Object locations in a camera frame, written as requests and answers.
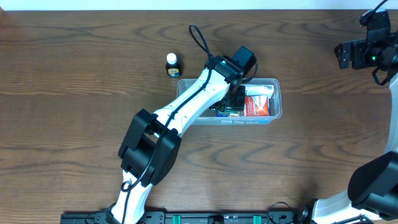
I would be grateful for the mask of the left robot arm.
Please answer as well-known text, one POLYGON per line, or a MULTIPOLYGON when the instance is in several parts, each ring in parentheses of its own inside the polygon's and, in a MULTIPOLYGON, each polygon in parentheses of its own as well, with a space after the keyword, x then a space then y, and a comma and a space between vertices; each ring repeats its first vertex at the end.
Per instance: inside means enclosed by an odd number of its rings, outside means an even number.
POLYGON ((198 79, 180 96, 153 113, 140 110, 132 119, 118 151, 123 183, 111 208, 112 223, 137 223, 153 186, 175 164, 182 136, 211 107, 225 109, 243 96, 242 84, 255 59, 211 57, 198 79))

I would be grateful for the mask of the white medicine box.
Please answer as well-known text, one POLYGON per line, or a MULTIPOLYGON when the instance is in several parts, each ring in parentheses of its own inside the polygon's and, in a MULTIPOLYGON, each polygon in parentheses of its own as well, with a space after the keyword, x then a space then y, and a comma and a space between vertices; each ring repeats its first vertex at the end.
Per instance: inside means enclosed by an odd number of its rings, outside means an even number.
POLYGON ((245 85, 246 96, 266 95, 271 98, 274 94, 274 85, 245 85))

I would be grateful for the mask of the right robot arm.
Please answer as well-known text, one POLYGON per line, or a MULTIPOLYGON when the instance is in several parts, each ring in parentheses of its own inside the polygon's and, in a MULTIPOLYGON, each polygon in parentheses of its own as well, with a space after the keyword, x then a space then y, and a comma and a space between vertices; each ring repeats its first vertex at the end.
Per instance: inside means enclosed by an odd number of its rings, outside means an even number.
POLYGON ((379 156, 368 159, 352 174, 347 190, 330 198, 316 200, 307 207, 310 223, 372 223, 374 220, 397 219, 397 44, 379 41, 362 50, 355 42, 342 43, 336 48, 340 67, 360 63, 372 67, 373 78, 382 70, 387 73, 380 86, 389 85, 392 112, 386 148, 379 156))

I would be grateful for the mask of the blue fever patch box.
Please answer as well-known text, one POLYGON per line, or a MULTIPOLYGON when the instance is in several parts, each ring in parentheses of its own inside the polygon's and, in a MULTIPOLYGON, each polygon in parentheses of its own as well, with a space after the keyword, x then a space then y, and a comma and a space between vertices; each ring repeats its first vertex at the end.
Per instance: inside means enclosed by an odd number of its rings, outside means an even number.
POLYGON ((217 111, 216 112, 217 117, 240 117, 241 112, 240 111, 217 111))

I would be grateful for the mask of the small dark medicine bottle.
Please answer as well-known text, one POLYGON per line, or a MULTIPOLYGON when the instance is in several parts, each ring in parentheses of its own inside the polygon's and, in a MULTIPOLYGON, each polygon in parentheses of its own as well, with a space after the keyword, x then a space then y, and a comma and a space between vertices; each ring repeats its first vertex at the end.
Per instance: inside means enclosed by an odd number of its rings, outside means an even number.
POLYGON ((169 53, 166 56, 167 63, 165 69, 167 75, 172 78, 177 78, 181 75, 181 65, 178 62, 177 55, 174 53, 169 53))

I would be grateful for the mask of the green square packet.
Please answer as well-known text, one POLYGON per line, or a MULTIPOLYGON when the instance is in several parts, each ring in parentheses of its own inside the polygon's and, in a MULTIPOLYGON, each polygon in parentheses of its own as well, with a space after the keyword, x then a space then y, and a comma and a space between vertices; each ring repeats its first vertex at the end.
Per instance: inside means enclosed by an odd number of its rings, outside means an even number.
POLYGON ((243 106, 238 106, 238 107, 219 106, 219 107, 217 107, 217 110, 220 113, 240 113, 244 110, 244 107, 243 106))

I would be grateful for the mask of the red square packet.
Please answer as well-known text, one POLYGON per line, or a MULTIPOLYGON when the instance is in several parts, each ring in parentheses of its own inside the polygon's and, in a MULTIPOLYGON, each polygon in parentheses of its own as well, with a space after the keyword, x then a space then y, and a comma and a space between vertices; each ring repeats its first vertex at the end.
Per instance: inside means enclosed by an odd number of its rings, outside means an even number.
POLYGON ((267 95, 246 96, 243 116, 269 116, 269 98, 267 95))

